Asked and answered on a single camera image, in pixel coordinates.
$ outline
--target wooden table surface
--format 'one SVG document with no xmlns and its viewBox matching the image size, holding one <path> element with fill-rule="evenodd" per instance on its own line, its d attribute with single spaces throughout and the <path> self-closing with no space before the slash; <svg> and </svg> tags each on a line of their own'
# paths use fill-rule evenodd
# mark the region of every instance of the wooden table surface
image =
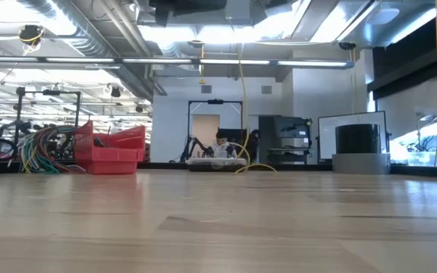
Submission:
<svg viewBox="0 0 437 273">
<path fill-rule="evenodd" d="M 0 272 L 437 273 L 437 179 L 4 174 Z"/>
</svg>

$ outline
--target gray cylindrical base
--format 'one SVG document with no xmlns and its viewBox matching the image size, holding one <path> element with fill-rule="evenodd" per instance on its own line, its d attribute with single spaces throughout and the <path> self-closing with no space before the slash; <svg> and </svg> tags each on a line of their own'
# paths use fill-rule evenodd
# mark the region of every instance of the gray cylindrical base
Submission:
<svg viewBox="0 0 437 273">
<path fill-rule="evenodd" d="M 390 154 L 333 155 L 333 171 L 339 174 L 390 174 Z"/>
</svg>

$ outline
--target white display screen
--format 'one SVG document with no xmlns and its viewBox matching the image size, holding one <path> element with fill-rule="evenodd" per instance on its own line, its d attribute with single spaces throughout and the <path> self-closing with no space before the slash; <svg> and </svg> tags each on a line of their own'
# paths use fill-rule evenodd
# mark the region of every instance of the white display screen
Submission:
<svg viewBox="0 0 437 273">
<path fill-rule="evenodd" d="M 387 152 L 385 141 L 385 112 L 342 115 L 318 119 L 320 159 L 332 159 L 337 152 L 335 128 L 351 124 L 377 124 L 380 126 L 380 140 L 382 152 Z"/>
</svg>

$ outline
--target red plastic bin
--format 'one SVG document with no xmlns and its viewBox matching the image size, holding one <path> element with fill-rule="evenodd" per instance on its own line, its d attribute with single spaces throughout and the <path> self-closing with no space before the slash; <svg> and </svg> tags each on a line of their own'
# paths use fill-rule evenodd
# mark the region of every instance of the red plastic bin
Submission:
<svg viewBox="0 0 437 273">
<path fill-rule="evenodd" d="M 94 146 L 98 137 L 108 147 Z M 134 127 L 110 135 L 93 133 L 89 121 L 75 130 L 74 154 L 77 164 L 90 174 L 133 174 L 146 152 L 146 128 Z"/>
</svg>

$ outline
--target black cylinder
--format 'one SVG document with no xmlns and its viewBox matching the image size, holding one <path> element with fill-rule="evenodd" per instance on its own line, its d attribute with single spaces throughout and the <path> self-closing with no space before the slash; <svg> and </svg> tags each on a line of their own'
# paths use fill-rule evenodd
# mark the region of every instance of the black cylinder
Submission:
<svg viewBox="0 0 437 273">
<path fill-rule="evenodd" d="M 381 152 L 379 125 L 343 125 L 336 127 L 335 131 L 337 154 Z"/>
</svg>

